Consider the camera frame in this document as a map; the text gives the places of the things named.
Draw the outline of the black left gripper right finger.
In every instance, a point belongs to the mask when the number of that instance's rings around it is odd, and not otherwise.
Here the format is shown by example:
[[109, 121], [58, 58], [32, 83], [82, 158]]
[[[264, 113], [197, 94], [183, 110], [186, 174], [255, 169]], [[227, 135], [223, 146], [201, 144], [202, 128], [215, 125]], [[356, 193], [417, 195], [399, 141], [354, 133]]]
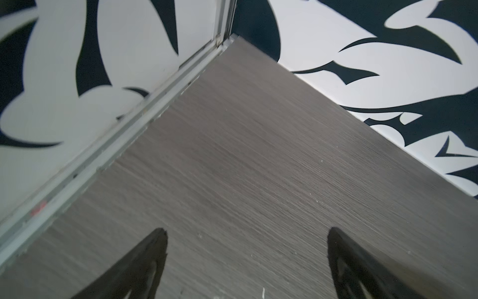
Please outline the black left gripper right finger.
[[330, 228], [327, 257], [339, 299], [421, 299], [342, 229]]

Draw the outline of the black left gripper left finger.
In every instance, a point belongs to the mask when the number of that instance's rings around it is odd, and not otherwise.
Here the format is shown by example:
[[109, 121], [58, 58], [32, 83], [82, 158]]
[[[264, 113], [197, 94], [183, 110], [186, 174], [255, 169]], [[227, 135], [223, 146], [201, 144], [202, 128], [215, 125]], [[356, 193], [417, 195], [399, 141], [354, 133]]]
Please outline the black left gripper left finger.
[[154, 229], [75, 299], [153, 299], [167, 259], [168, 233]]

